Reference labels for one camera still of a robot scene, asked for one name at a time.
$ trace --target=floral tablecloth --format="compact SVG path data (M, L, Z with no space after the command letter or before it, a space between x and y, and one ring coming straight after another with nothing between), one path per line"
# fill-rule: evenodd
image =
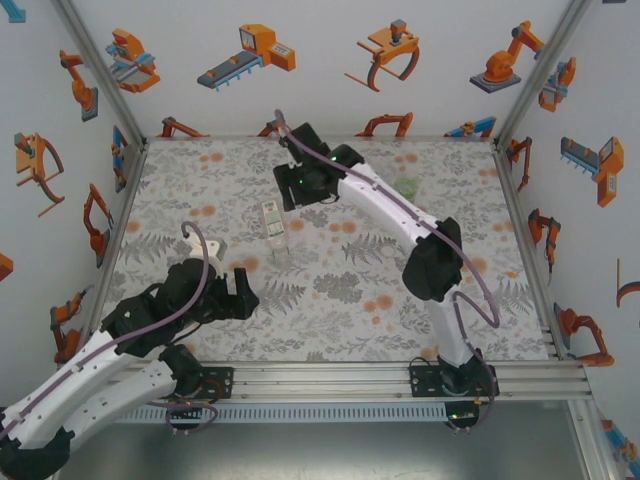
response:
M493 330L464 308L473 344L491 360L546 359L490 144L348 143L415 205L460 223L463 248L494 292L502 320ZM364 212L338 201L284 214L290 256L284 268L275 262L258 202L278 197L272 168L286 160L286 150L264 138L152 142L103 316L122 298L163 281L168 267L188 256L180 223L191 219L205 235L225 240L225 268L244 266L261 302L250 319L214 322L187 339L199 359L390 361L436 355L428 310L402 284L409 252ZM467 269L462 288L482 300Z

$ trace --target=white wall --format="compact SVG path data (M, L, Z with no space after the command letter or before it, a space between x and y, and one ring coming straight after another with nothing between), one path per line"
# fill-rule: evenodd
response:
M20 0L26 23L10 24L0 15L2 85L0 104L0 253L14 262L14 272L0 282L0 405L19 400L54 372L56 351L49 330L49 309L63 305L88 284L98 284L89 235L82 222L83 205L93 182L117 221L125 190L114 189L112 126L117 123L103 92L99 114L86 123L71 93L71 76L60 66L58 52L76 54L71 38L49 2ZM87 86L95 79L78 67ZM50 182L65 200L38 218L48 199L34 182L21 187L16 174L15 133L38 132L56 148L65 171ZM48 173L53 160L45 155ZM107 227L98 208L94 225ZM95 290L85 297L76 327L91 313Z
M589 369L589 379L603 413L637 444L640 294L627 295L616 307L616 258L622 260L622 284L640 280L640 3L595 3L561 58L577 61L568 97L556 113L532 106L518 128L516 139L533 139L531 180L520 199L527 211L539 207L562 224L553 295L563 308L591 315L602 328L616 362ZM572 138L597 152L614 135L624 147L625 166L617 197L601 208L590 175L560 159L560 139ZM516 182L521 175L516 165ZM542 247L538 253L542 263ZM571 341L577 355L595 351L587 332Z
M343 134L358 133L374 116L413 111L409 134L442 135L490 115L498 117L496 129L500 127L524 82L489 95L470 84L469 77L483 72L487 59L509 46L511 29L520 22L530 20L532 31L547 41L568 2L75 3L100 48L111 42L113 29L122 28L156 57L156 72L162 80L142 93L123 92L146 135L159 134L162 119L170 115L201 132L255 135L273 119L276 107L295 122L307 120L320 132ZM371 54L356 42L366 41L397 18L420 37L421 57L411 76L401 82L379 72L380 93L345 77L349 72L366 78ZM241 50L238 28L245 23L274 29L278 41L295 50L297 68L254 70L219 92L199 85L200 75ZM104 50L103 55L105 61L111 60ZM515 72L526 78L534 64L533 52L525 47ZM380 131L391 133L395 126Z

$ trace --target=purple cable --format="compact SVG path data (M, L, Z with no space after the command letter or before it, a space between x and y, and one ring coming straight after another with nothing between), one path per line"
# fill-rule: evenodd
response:
M493 297L493 294L489 290L489 287L487 286L487 284L485 283L485 281L481 277L480 272L475 267L475 265L473 265L473 262L471 262L469 257L467 257L467 255L462 251L462 249L458 245L456 245L456 243L453 240L451 240L445 234L443 234L442 232L440 232L437 229L433 228L427 222L422 220L420 218L420 215L418 215L416 212L414 212L411 208L407 207L402 200L400 200L399 198L396 197L396 195L394 195L392 192L386 190L381 185L376 185L376 182L373 179L367 177L366 175L364 175L364 174L362 174L360 172L357 172L355 170L352 170L352 169L350 169L348 167L345 167L344 165L341 165L339 163L333 162L330 159L328 159L327 157L325 157L324 155L321 155L318 152L316 152L316 151L312 150L311 148L307 147L304 143L302 143L294 135L292 135L291 127L289 127L289 125L287 125L287 122L286 122L286 120L284 118L284 114L282 113L281 110L277 109L275 111L275 117L276 117L276 120L278 121L278 124L280 125L280 128L282 128L284 130L287 138L289 140L291 140L291 142L296 147L298 147L302 151L306 152L307 154L311 155L312 157L317 158L321 162L324 162L324 163L326 163L327 165L330 165L333 168L337 168L338 170L341 170L341 171L345 172L347 175L353 175L353 176L363 180L364 182L368 183L369 185L373 186L375 190L379 191L381 194L383 194L385 197L387 197L389 200L391 200L394 204L396 204L401 210L403 210L405 213L407 213L409 215L409 217L411 217L412 220L414 220L415 222L419 223L421 226L426 228L429 231L429 233L433 233L440 240L442 240L449 247L451 247L451 249L454 252L456 252L456 254L462 259L462 261L467 265L467 267L469 267L469 270L471 271L471 274L475 277L476 281L478 282L478 285L480 285L480 289L482 290L482 293L484 294L485 299L489 303L489 308L490 308L491 314L493 316L493 318L489 317L480 308L480 306L476 302L474 302L468 295L466 295L465 293L463 293L463 292L461 292L459 290L454 292L453 295L451 296L451 300L453 301L454 310L456 312L456 318L457 318L457 321L458 321L458 327L460 328L460 334L462 335L462 338L464 339L465 344L467 345L469 350L471 350L471 353L473 354L473 356L476 357L482 363L484 368L489 372L489 377L492 378L491 393L489 395L489 407L487 408L487 411L482 416L482 418L478 421L478 423L474 427L472 427L470 429L467 429L467 432L470 433L472 430L474 430L475 428L479 427L482 423L484 423L484 421L486 420L487 416L491 413L491 411L493 409L493 401L494 401L494 398L495 398L495 379L493 378L493 373L491 372L491 369L489 368L489 365L487 365L487 363L482 358L482 356L479 355L478 352L476 352L476 350L471 345L471 342L469 341L469 337L467 336L467 332L466 332L466 330L464 328L464 324L462 323L462 315L461 315L461 312L460 312L460 307L458 305L458 297L460 297L462 300L467 302L476 312L478 312L480 314L480 316L489 324L489 326L491 326L492 328L498 328L500 326L500 314L499 314L498 306L496 304L495 298ZM450 420L449 420L449 423L454 428L454 430L456 432L460 430L460 428L458 428L455 425L453 425Z
M202 422L200 425L198 425L195 428L184 430L183 431L184 436L188 436L188 435L191 435L192 433L196 433L201 430L204 430L213 422L215 422L219 416L218 409L213 407L209 403L177 403L176 404L176 403L149 402L147 403L147 405L151 405L152 407L160 407L160 408L167 409L167 413L164 416L164 423L173 432L174 435L177 435L177 433L180 430L177 430L171 423L171 414L173 412L177 412L180 410L191 410L192 408L204 408L206 410L211 411L212 413L211 418L206 422Z
M186 227L191 227L191 229L198 236L198 240L200 240L200 244L202 246L202 258L203 258L202 276L200 277L200 283L198 284L198 288L196 288L196 291L194 292L193 296L189 299L189 301L187 303L184 304L184 306L182 308L180 308L176 312L172 313L168 317L163 318L159 322L156 322L153 325L149 325L148 327L140 328L140 329L135 330L133 332L127 333L126 335L122 335L121 337L115 338L112 341L110 341L108 343L105 343L104 345L98 347L93 352L89 353L86 357L84 357L83 359L79 360L75 364L75 366L79 367L80 370L82 370L82 367L84 365L86 365L91 360L93 360L95 357L100 355L105 350L108 350L109 348L113 347L114 345L118 345L120 343L127 342L129 340L133 340L133 339L138 338L138 337L140 337L142 335L146 335L149 332L153 332L154 330L162 328L162 327L168 325L169 323L175 321L176 319L178 319L182 315L184 315L194 305L194 303L196 303L198 301L198 298L200 298L200 295L202 295L204 287L205 287L205 285L207 283L207 277L209 275L209 252L207 250L207 241L204 238L204 235L202 234L202 231L198 228L198 226L195 223L190 222L190 221L182 222L181 229L182 229L182 234L185 236L185 238L189 236L189 233L187 232ZM37 397L35 397L30 403L27 404L26 407L24 407L20 411L20 417L24 418L25 415L28 415L29 413L31 413L31 411L42 400L47 398L47 396L49 396L51 394L51 392L53 392L62 383L64 383L71 375L73 375L73 371L72 370L67 370L60 377L58 377L55 381L53 381L51 383L51 385L49 385L47 388L45 388ZM11 421L9 423L9 425L7 425L7 427L4 430L2 430L2 432L0 432L0 440L2 440L4 437L9 435L9 432L11 432L11 430L13 430L17 424L18 424L18 422L16 420Z

